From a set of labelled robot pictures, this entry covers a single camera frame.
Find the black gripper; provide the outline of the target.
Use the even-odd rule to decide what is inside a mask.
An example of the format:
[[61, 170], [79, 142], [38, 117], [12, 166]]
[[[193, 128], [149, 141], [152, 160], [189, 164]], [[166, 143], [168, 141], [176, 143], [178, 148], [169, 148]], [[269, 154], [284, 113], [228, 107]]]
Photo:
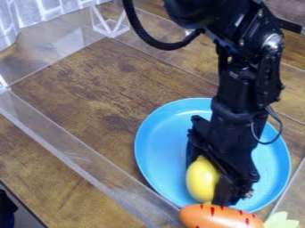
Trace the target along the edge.
[[233, 113], [232, 109], [213, 98], [212, 120], [193, 115], [186, 147], [186, 167], [204, 156], [220, 172], [213, 204], [233, 206], [253, 191], [260, 173], [252, 158], [268, 122], [268, 112]]

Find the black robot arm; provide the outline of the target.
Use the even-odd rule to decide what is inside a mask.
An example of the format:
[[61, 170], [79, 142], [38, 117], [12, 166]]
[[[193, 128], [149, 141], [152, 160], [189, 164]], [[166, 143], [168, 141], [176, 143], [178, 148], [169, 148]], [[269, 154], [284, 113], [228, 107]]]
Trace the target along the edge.
[[212, 161], [220, 172], [212, 203], [232, 206], [252, 196], [260, 180], [252, 152], [284, 89], [283, 32], [263, 0], [165, 0], [165, 6], [180, 26], [204, 30], [216, 43], [213, 115], [190, 118], [186, 162], [200, 156]]

